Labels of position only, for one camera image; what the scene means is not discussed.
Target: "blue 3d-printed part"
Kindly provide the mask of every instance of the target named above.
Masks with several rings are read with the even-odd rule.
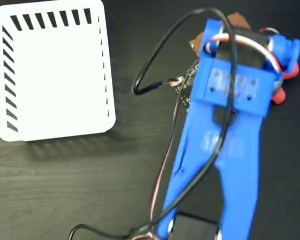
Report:
[[[191,104],[164,209],[206,164],[220,134],[221,127],[213,121],[213,109],[215,106],[226,106],[231,64],[212,58],[203,51],[204,44],[218,34],[220,28],[219,21],[208,20],[201,45],[199,68],[191,93]],[[234,92],[235,119],[229,127],[215,164],[220,172],[225,202],[220,221],[223,240],[248,238],[258,199],[259,131],[269,108],[274,82],[281,77],[281,74],[272,70],[238,65]],[[158,237],[161,239],[168,237],[168,226],[175,213],[176,209],[160,222]]]

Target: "black stripe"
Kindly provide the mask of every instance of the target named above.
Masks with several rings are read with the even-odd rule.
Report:
[[[3,55],[6,56],[11,62],[14,63],[13,58],[12,58],[12,57],[10,56],[10,54],[8,54],[8,53],[6,52],[6,50],[4,50],[4,49],[3,49]]]
[[[16,94],[14,91],[11,90],[7,85],[4,85],[4,90],[6,90],[8,93],[10,93],[12,96],[16,97]]]
[[[12,107],[14,107],[16,109],[16,105],[14,102],[12,102],[9,98],[5,97],[5,102],[9,105],[11,105]]]
[[[13,38],[4,27],[2,27],[2,32],[4,32],[13,41]]]
[[[11,16],[11,19],[16,27],[16,29],[18,29],[18,31],[22,31],[21,25],[19,23],[18,17],[16,15]]]
[[[43,20],[42,14],[41,13],[36,13],[34,15],[35,15],[36,19],[38,20],[38,23],[40,24],[40,27],[42,29],[45,29],[45,24],[44,24],[44,20]]]
[[[6,126],[9,129],[12,129],[13,131],[18,132],[18,129],[14,125],[12,125],[11,123],[9,123],[8,121],[6,122]]]
[[[4,39],[4,37],[2,38],[2,42],[3,42],[3,44],[5,44],[12,52],[14,51],[13,48],[11,47],[11,45]]]
[[[4,73],[4,78],[7,79],[10,83],[12,83],[13,85],[15,85],[15,81],[13,81],[8,74]]]
[[[23,18],[24,18],[26,24],[28,25],[29,29],[33,30],[33,25],[32,25],[32,22],[31,22],[30,15],[29,14],[23,14]]]
[[[54,13],[52,11],[48,12],[48,16],[49,16],[49,19],[51,21],[51,24],[54,28],[57,27],[56,25],[56,20],[55,20],[55,16],[54,16]]]
[[[73,14],[73,17],[74,17],[75,24],[80,25],[79,11],[76,10],[76,9],[72,10],[72,14]]]
[[[91,10],[89,8],[84,9],[84,14],[85,14],[86,21],[88,22],[88,24],[91,24],[92,23]]]
[[[14,70],[5,61],[3,61],[3,66],[6,67],[10,72],[14,74]]]
[[[68,27],[69,26],[69,21],[68,21],[68,17],[66,15],[66,11],[60,11],[60,15],[63,21],[63,24]]]
[[[14,115],[9,109],[6,110],[6,114],[13,118],[14,120],[18,120],[18,118],[16,117],[16,115]]]

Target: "dark wooden surface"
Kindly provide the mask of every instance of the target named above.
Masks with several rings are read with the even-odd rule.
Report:
[[[0,5],[21,2],[0,0]],[[226,14],[239,11],[255,29],[271,26],[300,38],[300,0],[104,1],[117,123],[102,135],[30,144],[0,139],[0,240],[64,240],[78,223],[119,233],[146,220],[176,96],[166,87],[137,98],[130,87],[167,28],[205,4]],[[175,76],[189,66],[195,56],[188,40],[204,28],[205,19],[189,21],[175,34],[149,79]],[[300,240],[300,76],[284,86],[288,100],[271,106],[261,131],[260,192],[251,240]],[[183,110],[178,132],[184,116]],[[192,203],[198,202],[202,215],[217,219],[222,207],[217,172],[194,194],[196,200],[191,196],[182,208],[195,211]],[[76,239],[99,238],[80,232]]]

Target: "black cable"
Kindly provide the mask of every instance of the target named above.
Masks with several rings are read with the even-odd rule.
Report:
[[[93,232],[99,236],[102,236],[104,238],[107,238],[107,239],[114,239],[114,240],[126,240],[130,237],[130,234],[122,234],[122,235],[116,235],[116,234],[111,234],[111,233],[107,233],[107,232],[104,232],[102,230],[99,230],[97,229],[96,227],[93,227],[93,226],[89,226],[87,224],[79,224],[77,226],[75,226],[70,234],[69,234],[69,237],[68,237],[68,240],[72,240],[73,239],[73,235],[76,233],[76,231],[80,230],[80,229],[85,229],[85,230],[88,230],[90,232]]]
[[[214,149],[212,155],[210,156],[209,160],[207,161],[206,165],[200,169],[200,171],[197,173],[197,175],[191,180],[191,182],[179,194],[179,196],[167,208],[165,208],[163,210],[163,212],[155,220],[142,225],[141,227],[139,227],[140,229],[145,230],[145,229],[151,228],[152,226],[157,225],[164,217],[166,217],[166,215],[172,209],[174,209],[190,193],[190,191],[199,183],[199,181],[211,170],[212,166],[214,165],[214,163],[221,151],[221,148],[224,144],[224,140],[225,140],[225,137],[226,137],[226,134],[228,131],[228,127],[230,124],[230,119],[231,119],[231,115],[232,115],[232,111],[233,111],[234,84],[235,84],[235,76],[236,76],[236,68],[237,68],[237,46],[236,46],[236,42],[235,42],[235,33],[234,33],[234,30],[233,30],[231,24],[229,23],[227,18],[224,16],[224,14],[215,8],[212,8],[212,7],[202,8],[202,9],[200,8],[198,10],[194,10],[194,11],[188,13],[187,15],[185,15],[184,17],[182,17],[180,19],[171,28],[171,30],[164,36],[164,38],[160,41],[157,48],[154,50],[152,57],[150,58],[150,60],[148,60],[146,62],[145,66],[142,68],[141,72],[139,73],[139,75],[137,77],[137,80],[133,87],[133,90],[134,90],[134,92],[138,90],[138,86],[139,86],[141,80],[145,76],[146,71],[149,69],[150,64],[152,63],[155,56],[157,55],[158,50],[160,50],[162,48],[163,44],[166,42],[166,40],[167,40],[166,38],[169,38],[173,34],[173,32],[188,18],[190,18],[193,15],[204,13],[206,11],[215,13],[223,21],[225,28],[226,28],[227,32],[229,33],[230,41],[231,41],[231,80],[230,80],[228,101],[227,101],[225,116],[224,116],[223,123],[222,123],[221,133],[219,135],[215,149]]]
[[[212,166],[215,163],[216,158],[218,157],[221,148],[224,144],[224,140],[226,137],[226,133],[230,124],[230,119],[231,119],[231,114],[232,114],[232,110],[233,110],[233,98],[234,98],[234,83],[235,83],[235,76],[236,76],[236,68],[237,68],[237,47],[236,47],[236,42],[235,42],[235,33],[234,30],[231,26],[231,24],[229,23],[229,21],[227,20],[227,18],[225,17],[225,15],[219,11],[216,8],[213,7],[204,7],[204,8],[199,8],[196,10],[191,11],[190,13],[186,14],[185,16],[183,16],[182,18],[180,18],[173,26],[172,28],[163,36],[163,38],[160,40],[159,44],[157,45],[157,47],[155,48],[154,52],[152,53],[152,56],[150,57],[150,59],[148,61],[146,61],[144,67],[141,69],[141,71],[139,72],[136,81],[133,85],[133,93],[135,95],[140,95],[143,94],[145,92],[150,91],[151,89],[155,89],[158,86],[155,85],[149,85],[145,88],[142,88],[141,90],[139,90],[139,85],[142,82],[145,74],[147,73],[151,63],[153,62],[154,58],[157,56],[158,52],[160,51],[160,49],[162,48],[162,46],[165,44],[165,42],[168,40],[168,38],[176,31],[176,29],[182,25],[186,20],[188,20],[190,17],[195,16],[195,15],[199,15],[201,13],[204,12],[212,12],[214,13],[217,17],[220,18],[221,21],[223,21],[225,28],[230,36],[230,42],[231,42],[231,80],[230,80],[230,87],[229,87],[229,96],[228,96],[228,101],[227,101],[227,106],[226,106],[226,111],[225,111],[225,116],[223,119],[223,123],[222,123],[222,129],[221,129],[221,133],[220,136],[218,138],[218,141],[216,143],[216,147],[212,153],[212,155],[210,156],[207,164],[202,167],[200,169],[200,171],[197,173],[197,175],[192,179],[192,181],[188,184],[188,186],[181,192],[181,194],[167,207],[164,209],[164,211],[153,221],[150,221],[140,227],[135,227],[132,228],[128,234],[122,234],[122,235],[113,235],[113,234],[109,234],[109,233],[105,233],[101,230],[96,229],[95,227],[89,226],[89,225],[85,225],[85,224],[80,224],[76,227],[74,227],[71,231],[71,234],[68,238],[68,240],[72,240],[74,233],[79,230],[79,229],[86,229],[89,230],[91,232],[94,232],[102,237],[106,237],[106,238],[110,238],[110,239],[114,239],[114,240],[121,240],[121,239],[129,239],[131,236],[133,236],[133,234],[136,233],[141,233],[144,231],[148,231],[152,226],[157,225],[172,209],[174,209],[186,196],[187,194],[198,184],[198,182],[209,172],[209,170],[212,168]],[[175,118],[175,116],[178,113],[178,105],[181,99],[181,94],[179,94],[178,98],[177,98],[177,104],[176,104],[176,108],[175,108],[175,112],[174,112],[174,116],[173,119]]]

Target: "wire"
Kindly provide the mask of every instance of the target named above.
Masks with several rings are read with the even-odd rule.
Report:
[[[166,162],[168,160],[168,156],[170,154],[171,146],[172,146],[173,139],[174,139],[176,119],[177,119],[177,115],[178,115],[178,107],[180,105],[180,99],[181,99],[181,96],[182,96],[182,91],[184,89],[184,86],[185,86],[188,78],[189,78],[189,75],[190,75],[190,72],[191,72],[192,68],[195,65],[197,65],[198,62],[199,62],[199,59],[195,60],[194,63],[190,66],[190,68],[187,70],[184,81],[182,82],[182,85],[181,85],[181,90],[178,94],[178,98],[177,98],[175,106],[174,106],[174,112],[173,112],[173,117],[172,117],[173,123],[172,123],[172,130],[171,130],[171,134],[170,134],[169,144],[166,148],[166,151],[165,151],[165,154],[164,154],[164,158],[163,158],[159,173],[158,173],[158,175],[156,177],[156,180],[155,180],[153,193],[152,193],[152,198],[151,198],[151,202],[150,202],[150,213],[149,213],[150,221],[153,219],[154,207],[155,207],[155,202],[156,202],[157,195],[158,195],[158,192],[159,192],[161,178],[162,178],[164,168],[166,166]]]
[[[229,35],[226,33],[220,33],[220,34],[216,34],[215,36],[213,36],[211,38],[211,40],[209,42],[215,42],[215,41],[228,41],[229,40]],[[276,72],[280,73],[282,72],[281,66],[278,62],[278,60],[276,59],[276,57],[270,52],[268,51],[264,46],[260,45],[258,42],[249,39],[245,36],[241,36],[241,35],[235,35],[235,40],[238,43],[242,43],[244,45],[248,45],[252,48],[254,48],[255,50],[259,51],[261,54],[263,54],[269,61],[270,63],[273,65],[273,68]],[[205,45],[205,50],[209,53],[209,44]]]
[[[74,236],[74,234],[78,231],[78,230],[80,230],[80,229],[85,229],[85,230],[88,230],[88,231],[90,231],[90,232],[93,232],[93,233],[95,233],[95,234],[97,234],[97,235],[99,235],[99,236],[102,236],[102,237],[106,237],[107,239],[114,239],[114,240],[126,240],[126,239],[128,239],[128,238],[130,238],[130,235],[129,234],[122,234],[122,235],[116,235],[116,234],[109,234],[109,233],[107,233],[107,232],[104,232],[104,231],[102,231],[102,230],[99,230],[99,229],[97,229],[96,227],[93,227],[93,226],[90,226],[90,225],[87,225],[87,224],[79,224],[79,225],[77,225],[77,226],[75,226],[72,230],[71,230],[71,232],[70,232],[70,234],[69,234],[69,237],[68,237],[68,240],[72,240],[73,239],[73,236]]]
[[[224,140],[225,140],[228,128],[229,128],[229,123],[230,123],[230,119],[231,119],[231,115],[232,115],[232,111],[233,111],[234,84],[235,84],[235,76],[236,76],[236,68],[237,68],[237,46],[236,46],[236,42],[235,42],[235,33],[233,30],[233,27],[231,26],[231,24],[229,23],[229,21],[227,20],[227,18],[224,16],[224,14],[222,12],[220,12],[219,10],[217,10],[215,8],[208,7],[208,8],[194,10],[194,11],[190,12],[189,14],[185,15],[183,18],[181,18],[180,21],[178,21],[172,27],[170,32],[173,32],[173,30],[177,29],[181,23],[183,23],[185,20],[187,20],[192,15],[197,15],[200,13],[204,13],[206,11],[213,12],[215,15],[217,15],[223,21],[223,23],[226,27],[226,30],[229,33],[229,38],[230,38],[230,42],[231,42],[231,80],[230,80],[229,95],[228,95],[228,100],[227,100],[227,105],[226,105],[226,110],[225,110],[225,116],[224,116],[223,123],[222,123],[221,133],[218,137],[215,149],[214,149],[212,155],[210,156],[210,158],[208,159],[206,165],[203,166],[199,170],[197,175],[194,176],[194,178],[185,187],[185,189],[179,194],[179,196],[176,197],[176,199],[169,206],[167,206],[156,219],[151,220],[150,222],[140,226],[138,228],[140,230],[151,228],[152,226],[157,225],[164,217],[166,217],[166,215],[171,210],[173,210],[190,193],[190,191],[199,183],[199,181],[203,177],[206,176],[206,174],[211,170],[212,166],[214,165],[214,163],[222,149],[222,146],[224,144]],[[166,34],[165,38],[168,38],[171,34],[172,33]],[[153,56],[156,56],[157,49],[160,49],[161,47],[162,47],[162,44],[161,43],[158,44],[158,47],[155,49]],[[142,68],[141,72],[139,73],[139,75],[137,77],[136,83],[139,84],[140,80],[142,80],[143,77],[145,76],[146,71],[149,69],[151,62],[154,59],[153,56],[150,58],[150,61],[147,61],[145,66]],[[133,89],[135,89],[135,88],[137,89],[138,84],[135,84]]]
[[[259,29],[259,32],[262,32],[262,33],[263,33],[263,32],[265,32],[265,31],[266,31],[266,32],[269,32],[269,31],[270,31],[270,32],[275,33],[275,34],[278,34],[278,35],[280,34],[280,32],[279,32],[278,30],[276,30],[275,28],[272,28],[272,27],[270,27],[270,28],[269,28],[269,27],[266,27],[266,28],[264,27],[264,28],[262,28],[262,29]]]
[[[140,95],[143,93],[146,93],[152,89],[155,89],[158,87],[157,83],[151,84],[145,88],[139,89],[139,85],[142,82],[142,80],[144,79],[144,76],[146,75],[148,69],[150,68],[151,63],[153,62],[154,58],[157,56],[157,54],[159,53],[160,49],[163,47],[163,45],[165,44],[165,42],[168,40],[168,38],[184,23],[186,22],[189,18],[205,13],[205,12],[212,12],[214,13],[217,17],[220,18],[221,21],[223,21],[227,32],[229,33],[230,36],[230,42],[231,42],[231,80],[230,80],[230,87],[229,87],[229,95],[228,95],[228,100],[227,100],[227,105],[226,105],[226,110],[225,110],[225,115],[224,115],[224,119],[223,119],[223,123],[222,123],[222,128],[221,128],[221,133],[219,135],[218,141],[216,143],[215,149],[212,153],[212,155],[210,156],[210,158],[207,161],[207,164],[202,167],[199,172],[197,173],[197,175],[191,180],[191,182],[186,186],[186,188],[179,194],[179,196],[176,197],[176,199],[167,207],[165,208],[162,213],[154,220],[151,220],[149,222],[147,222],[144,225],[141,225],[139,227],[134,227],[132,228],[128,234],[122,234],[122,235],[113,235],[113,234],[109,234],[106,233],[104,231],[101,231],[95,227],[89,226],[89,225],[85,225],[85,224],[80,224],[77,225],[76,227],[74,227],[69,235],[68,240],[72,240],[74,233],[79,230],[79,229],[86,229],[89,230],[91,232],[96,233],[97,235],[100,235],[102,237],[106,237],[106,238],[110,238],[110,239],[114,239],[114,240],[127,240],[129,238],[131,238],[133,235],[135,235],[136,233],[142,233],[142,232],[148,232],[149,229],[152,226],[155,226],[159,223],[159,221],[161,221],[172,209],[174,209],[187,195],[188,193],[199,183],[199,181],[206,176],[206,174],[210,171],[210,169],[212,168],[212,166],[214,165],[221,149],[222,146],[224,144],[224,140],[229,128],[229,124],[230,124],[230,119],[231,119],[231,115],[232,115],[232,110],[233,110],[233,100],[234,100],[234,84],[235,84],[235,77],[236,77],[236,68],[237,68],[237,46],[236,46],[236,42],[235,42],[235,33],[233,30],[233,27],[231,26],[230,22],[228,21],[228,19],[225,17],[225,15],[219,11],[216,8],[213,7],[203,7],[203,8],[198,8],[195,9],[191,12],[189,12],[188,14],[184,15],[182,18],[180,18],[169,30],[168,32],[163,36],[163,38],[160,40],[159,44],[157,45],[157,47],[155,48],[155,50],[153,51],[150,59],[148,61],[145,62],[145,65],[143,66],[143,68],[141,69],[141,71],[139,72],[136,81],[132,87],[132,91],[135,95]],[[174,115],[173,115],[173,119],[176,118],[177,113],[178,113],[178,105],[180,102],[181,96],[179,95],[179,97],[177,98],[177,104],[175,107],[175,111],[174,111]]]

